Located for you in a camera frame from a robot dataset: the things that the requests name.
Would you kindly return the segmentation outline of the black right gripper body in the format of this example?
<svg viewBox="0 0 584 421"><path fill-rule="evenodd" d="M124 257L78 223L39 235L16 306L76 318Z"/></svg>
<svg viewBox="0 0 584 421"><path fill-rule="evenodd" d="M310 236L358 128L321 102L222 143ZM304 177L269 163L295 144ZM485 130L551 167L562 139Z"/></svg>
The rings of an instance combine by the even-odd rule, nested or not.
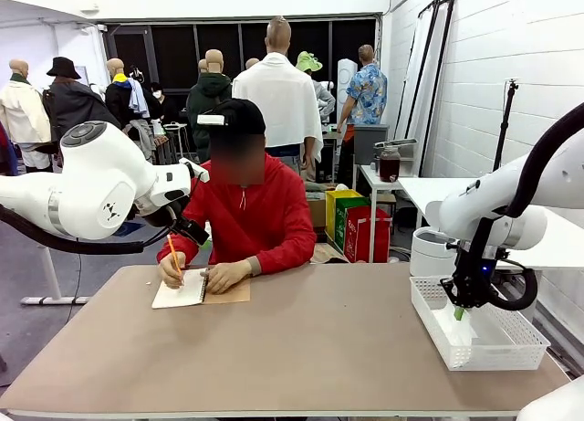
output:
<svg viewBox="0 0 584 421"><path fill-rule="evenodd" d="M457 248L454 273L440 279L440 285L450 302L460 308L480 308L488 302L495 260L472 259L470 251Z"/></svg>

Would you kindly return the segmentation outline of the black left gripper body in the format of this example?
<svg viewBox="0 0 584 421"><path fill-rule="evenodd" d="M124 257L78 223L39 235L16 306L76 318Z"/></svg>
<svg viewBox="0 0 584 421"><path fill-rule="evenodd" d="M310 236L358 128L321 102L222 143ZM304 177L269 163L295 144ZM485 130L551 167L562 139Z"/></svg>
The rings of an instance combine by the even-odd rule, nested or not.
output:
<svg viewBox="0 0 584 421"><path fill-rule="evenodd" d="M195 221L186 218L179 218L172 226L172 232L183 237L189 238L197 245L203 245L209 238L209 234L203 227Z"/></svg>

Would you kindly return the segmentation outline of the person's left hand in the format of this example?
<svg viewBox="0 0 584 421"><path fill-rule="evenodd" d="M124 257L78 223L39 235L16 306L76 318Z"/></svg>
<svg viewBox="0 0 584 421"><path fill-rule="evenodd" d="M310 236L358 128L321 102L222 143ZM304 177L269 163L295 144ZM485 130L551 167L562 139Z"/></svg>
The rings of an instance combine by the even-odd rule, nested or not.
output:
<svg viewBox="0 0 584 421"><path fill-rule="evenodd" d="M251 273L252 266L246 259L233 263L217 264L203 273L207 278L206 292L214 295L223 294Z"/></svg>

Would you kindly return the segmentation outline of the person's right hand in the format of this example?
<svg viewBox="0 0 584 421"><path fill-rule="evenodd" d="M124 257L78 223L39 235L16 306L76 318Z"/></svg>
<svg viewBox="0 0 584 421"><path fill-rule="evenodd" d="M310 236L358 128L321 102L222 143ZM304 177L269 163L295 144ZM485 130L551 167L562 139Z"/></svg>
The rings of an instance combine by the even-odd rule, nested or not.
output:
<svg viewBox="0 0 584 421"><path fill-rule="evenodd" d="M158 264L161 281L170 289L179 289L183 285L182 269L185 264L185 254L180 251L163 257Z"/></svg>

